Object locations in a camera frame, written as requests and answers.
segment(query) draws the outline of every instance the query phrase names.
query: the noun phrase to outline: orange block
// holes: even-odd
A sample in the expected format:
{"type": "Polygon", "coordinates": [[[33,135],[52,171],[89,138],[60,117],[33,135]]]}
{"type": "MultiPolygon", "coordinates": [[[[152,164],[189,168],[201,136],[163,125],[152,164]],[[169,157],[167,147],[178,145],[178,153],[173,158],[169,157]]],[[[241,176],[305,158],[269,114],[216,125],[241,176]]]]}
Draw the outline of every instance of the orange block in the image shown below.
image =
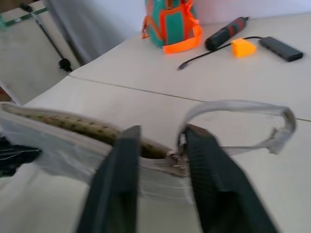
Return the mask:
{"type": "Polygon", "coordinates": [[[237,57],[245,57],[256,52],[257,46],[242,38],[231,42],[232,52],[237,57]]]}

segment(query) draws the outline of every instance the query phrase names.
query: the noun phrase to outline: electric screwdriver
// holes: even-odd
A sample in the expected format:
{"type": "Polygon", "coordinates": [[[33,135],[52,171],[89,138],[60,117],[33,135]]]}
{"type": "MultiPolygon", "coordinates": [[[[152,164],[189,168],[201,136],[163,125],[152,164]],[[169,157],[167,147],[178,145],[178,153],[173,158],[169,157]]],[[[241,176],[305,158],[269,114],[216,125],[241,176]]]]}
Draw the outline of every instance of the electric screwdriver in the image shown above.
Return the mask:
{"type": "Polygon", "coordinates": [[[206,39],[205,49],[215,51],[220,45],[242,31],[249,17],[239,17],[206,39]]]}

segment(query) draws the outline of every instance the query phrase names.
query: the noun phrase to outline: white bag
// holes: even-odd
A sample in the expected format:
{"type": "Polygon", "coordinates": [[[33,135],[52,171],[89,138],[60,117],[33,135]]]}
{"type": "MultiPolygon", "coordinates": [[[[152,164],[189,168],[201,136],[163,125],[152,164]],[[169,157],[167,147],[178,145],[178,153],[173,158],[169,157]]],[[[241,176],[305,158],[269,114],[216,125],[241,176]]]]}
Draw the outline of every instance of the white bag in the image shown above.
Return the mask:
{"type": "MultiPolygon", "coordinates": [[[[114,141],[120,130],[110,124],[76,114],[0,104],[0,126],[12,144],[42,149],[35,160],[44,171],[53,175],[68,176],[90,183],[111,146],[103,141],[114,141]]],[[[255,112],[282,116],[284,127],[274,130],[271,136],[252,147],[223,147],[229,154],[267,148],[278,153],[296,128],[295,117],[288,107],[252,101],[213,101],[199,104],[186,115],[178,133],[197,115],[212,111],[255,112]]],[[[143,197],[193,203],[187,158],[155,142],[143,139],[140,158],[139,189],[143,197]]]]}

